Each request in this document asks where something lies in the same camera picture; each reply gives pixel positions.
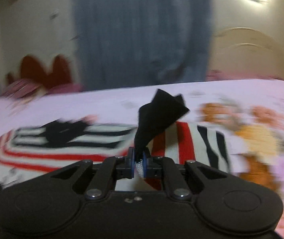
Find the striped knit sweater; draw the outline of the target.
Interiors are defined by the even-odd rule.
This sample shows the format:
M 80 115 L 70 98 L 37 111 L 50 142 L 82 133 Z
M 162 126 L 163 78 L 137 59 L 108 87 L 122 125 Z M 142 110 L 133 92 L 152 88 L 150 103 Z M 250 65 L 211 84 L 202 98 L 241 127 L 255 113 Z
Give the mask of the striped knit sweater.
M 100 163 L 122 157 L 130 147 L 140 155 L 168 157 L 177 164 L 195 160 L 230 173 L 224 134 L 182 122 L 187 112 L 182 96 L 157 90 L 152 101 L 139 108 L 137 126 L 85 119 L 14 129 L 0 136 L 0 185 L 11 186 L 80 160 Z

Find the red heart-shaped headboard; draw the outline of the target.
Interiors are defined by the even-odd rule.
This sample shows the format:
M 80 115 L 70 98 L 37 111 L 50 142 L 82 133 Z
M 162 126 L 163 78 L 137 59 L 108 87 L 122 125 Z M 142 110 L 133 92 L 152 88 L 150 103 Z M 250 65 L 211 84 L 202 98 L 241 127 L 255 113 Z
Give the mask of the red heart-shaped headboard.
M 45 70 L 43 64 L 34 55 L 26 55 L 20 63 L 20 77 L 16 79 L 11 72 L 6 74 L 6 84 L 10 85 L 16 80 L 28 79 L 42 85 L 47 90 L 60 85 L 73 82 L 69 61 L 62 54 L 56 55 L 52 61 L 51 68 Z

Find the pink pillow pile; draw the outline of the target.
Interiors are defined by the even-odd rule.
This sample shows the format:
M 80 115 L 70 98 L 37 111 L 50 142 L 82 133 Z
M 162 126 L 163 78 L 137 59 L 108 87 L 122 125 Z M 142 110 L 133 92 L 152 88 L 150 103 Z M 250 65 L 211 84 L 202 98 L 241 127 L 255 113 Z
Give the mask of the pink pillow pile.
M 53 88 L 45 88 L 44 85 L 30 79 L 19 79 L 8 85 L 0 92 L 0 98 L 23 99 L 34 96 L 52 94 L 79 93 L 83 91 L 80 84 L 62 84 Z

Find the pink floral bed sheet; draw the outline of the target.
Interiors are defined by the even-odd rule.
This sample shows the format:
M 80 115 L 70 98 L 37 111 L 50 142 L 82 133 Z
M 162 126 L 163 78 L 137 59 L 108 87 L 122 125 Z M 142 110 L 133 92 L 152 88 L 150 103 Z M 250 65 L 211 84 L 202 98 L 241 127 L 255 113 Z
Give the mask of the pink floral bed sheet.
M 229 80 L 161 86 L 182 95 L 188 114 L 182 122 L 224 134 L 231 173 L 276 191 L 284 202 L 284 81 Z M 39 127 L 60 120 L 138 125 L 139 108 L 157 87 L 0 98 L 0 136 L 21 127 Z M 284 238 L 284 212 L 276 231 Z

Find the blue centre curtain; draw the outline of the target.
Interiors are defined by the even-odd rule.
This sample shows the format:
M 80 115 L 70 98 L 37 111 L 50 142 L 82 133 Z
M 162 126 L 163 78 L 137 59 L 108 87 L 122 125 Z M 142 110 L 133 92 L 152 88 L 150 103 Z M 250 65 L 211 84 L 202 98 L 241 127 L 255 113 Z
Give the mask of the blue centre curtain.
M 85 89 L 204 81 L 211 0 L 74 0 Z

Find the cream arched headboard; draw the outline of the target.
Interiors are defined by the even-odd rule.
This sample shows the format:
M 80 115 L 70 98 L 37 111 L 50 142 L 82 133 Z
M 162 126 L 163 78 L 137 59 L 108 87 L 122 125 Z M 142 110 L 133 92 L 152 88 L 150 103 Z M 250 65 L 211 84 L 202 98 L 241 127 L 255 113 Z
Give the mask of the cream arched headboard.
M 249 27 L 214 35 L 208 69 L 223 77 L 284 80 L 284 54 L 274 39 Z

